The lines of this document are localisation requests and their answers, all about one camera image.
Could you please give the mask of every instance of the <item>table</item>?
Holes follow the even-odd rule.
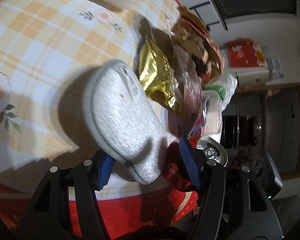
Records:
[[[1,0],[0,216],[11,229],[51,166],[74,167],[95,153],[81,110],[91,71],[111,58],[133,68],[140,23],[146,18],[167,33],[177,7],[176,0],[137,0],[134,8],[113,12],[89,0]],[[165,125],[166,110],[151,104]],[[167,226],[192,210],[197,198],[163,178],[145,186],[133,182],[119,164],[96,196],[112,239]],[[75,200],[74,190],[69,199]],[[80,234],[75,201],[70,211]]]

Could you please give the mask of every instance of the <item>black device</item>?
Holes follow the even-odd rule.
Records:
[[[94,190],[98,190],[99,167],[106,153],[99,150],[92,160],[72,169],[53,166],[43,177],[24,214],[17,236],[0,219],[0,239],[76,240],[109,239]],[[268,197],[252,172],[211,166],[202,154],[204,181],[199,215],[189,235],[166,228],[137,239],[280,240],[282,232]],[[74,187],[82,238],[72,232],[68,187]]]
[[[276,196],[282,189],[282,181],[273,158],[265,151],[262,158],[254,160],[251,172],[255,174],[261,186],[265,189],[269,199]]]

